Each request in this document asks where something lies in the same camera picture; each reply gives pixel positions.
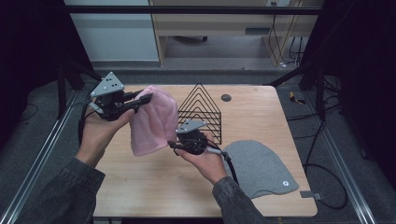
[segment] hand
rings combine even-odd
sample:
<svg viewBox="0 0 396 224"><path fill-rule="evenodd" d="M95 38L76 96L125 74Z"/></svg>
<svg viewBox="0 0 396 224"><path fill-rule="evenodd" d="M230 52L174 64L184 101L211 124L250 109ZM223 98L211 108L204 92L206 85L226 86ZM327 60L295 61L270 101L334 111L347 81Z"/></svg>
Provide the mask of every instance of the hand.
<svg viewBox="0 0 396 224"><path fill-rule="evenodd" d="M213 142L211 133L204 133L206 138ZM201 155L193 155L182 149L176 149L175 152L185 161L194 165L201 175L215 185L223 177L227 176L224 169L223 160L220 154L204 151Z"/></svg>
<svg viewBox="0 0 396 224"><path fill-rule="evenodd" d="M93 109L89 107L86 114L89 115ZM76 155L79 161L86 163L92 168L96 167L99 160L105 155L105 150L114 134L127 124L134 115L130 109L123 113L117 120L107 121L101 119L96 113L90 114L85 119L81 146Z"/></svg>

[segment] gray sleeve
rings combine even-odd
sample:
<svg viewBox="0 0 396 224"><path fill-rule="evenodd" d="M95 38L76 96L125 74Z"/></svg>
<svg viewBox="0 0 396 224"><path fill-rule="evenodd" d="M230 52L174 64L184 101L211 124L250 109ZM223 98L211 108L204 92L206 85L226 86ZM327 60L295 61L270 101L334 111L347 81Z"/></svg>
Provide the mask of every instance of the gray sleeve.
<svg viewBox="0 0 396 224"><path fill-rule="evenodd" d="M216 183L212 194L221 208L225 224L268 223L231 177L226 176Z"/></svg>
<svg viewBox="0 0 396 224"><path fill-rule="evenodd" d="M16 223L88 223L105 175L74 158L53 177Z"/></svg>

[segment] wooden tabletop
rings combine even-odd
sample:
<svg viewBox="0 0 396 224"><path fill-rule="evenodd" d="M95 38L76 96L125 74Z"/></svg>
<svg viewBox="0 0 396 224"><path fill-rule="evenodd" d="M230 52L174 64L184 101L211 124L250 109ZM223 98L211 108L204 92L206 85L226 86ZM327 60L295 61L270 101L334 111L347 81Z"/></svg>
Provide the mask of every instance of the wooden tabletop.
<svg viewBox="0 0 396 224"><path fill-rule="evenodd" d="M139 91L147 86L128 86ZM159 86L169 91L178 105L193 85ZM317 207L309 191L296 147L275 88L268 86L205 85L221 111L222 144L255 140L271 148L284 162L299 188L284 195L253 200L267 217L312 217ZM221 95L229 94L230 102ZM129 125L114 136L97 169L106 174L97 194L95 217L220 217L212 184L170 147L136 157L131 150Z"/></svg>

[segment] pink towel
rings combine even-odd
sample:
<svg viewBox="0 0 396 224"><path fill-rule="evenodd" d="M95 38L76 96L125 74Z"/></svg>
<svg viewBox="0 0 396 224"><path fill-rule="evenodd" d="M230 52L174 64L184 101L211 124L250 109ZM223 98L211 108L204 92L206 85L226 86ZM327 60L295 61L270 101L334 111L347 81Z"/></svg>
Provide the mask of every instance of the pink towel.
<svg viewBox="0 0 396 224"><path fill-rule="evenodd" d="M150 103L140 106L130 121L131 148L135 156L144 156L176 141L177 102L169 92L148 86L135 99L152 93Z"/></svg>

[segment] gray floor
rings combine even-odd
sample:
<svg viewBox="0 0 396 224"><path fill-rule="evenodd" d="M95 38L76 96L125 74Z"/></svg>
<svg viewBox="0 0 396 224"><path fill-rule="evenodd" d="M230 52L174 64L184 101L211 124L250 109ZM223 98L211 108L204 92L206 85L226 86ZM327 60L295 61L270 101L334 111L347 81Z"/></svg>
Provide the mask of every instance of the gray floor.
<svg viewBox="0 0 396 224"><path fill-rule="evenodd" d="M209 37L206 42L200 38L175 37L170 38L167 58L163 67L135 67L119 69L116 75L125 84L247 84L261 85L288 73L294 64L286 68L272 66L268 53L259 37ZM106 69L98 70L105 75ZM301 92L298 82L301 77L295 77L278 86L279 100L287 117L312 114L309 104L300 105L289 98L293 91L297 99L309 102L315 90ZM88 88L93 83L89 78L87 88L78 99L85 97ZM29 103L22 115L21 122L13 131L13 135L5 148L0 152L0 212L3 214L11 203L19 186L35 161L41 147L44 145L57 116L56 83L50 83L31 92ZM329 99L327 106L335 105L336 98ZM374 161L361 157L360 145L339 108L327 113L326 131L329 132L346 161L347 167L356 180L359 190L367 202L376 223L396 223L396 193ZM38 177L31 197L27 203L33 203L34 195L59 172L78 148L77 120L80 108L76 107L63 132L58 139L41 175ZM300 158L304 162L311 147L313 137L318 129L316 117L289 121L289 126ZM331 149L326 142L324 131L318 136L310 162L323 165L340 175L334 165ZM320 192L325 203L339 205L344 197L343 191L336 180L315 167L309 167L308 182L314 192ZM282 217L283 223L363 223L357 215L357 207L351 201L341 210L330 209L322 203L317 203L318 214L314 217ZM273 223L278 223L277 217L269 217Z"/></svg>

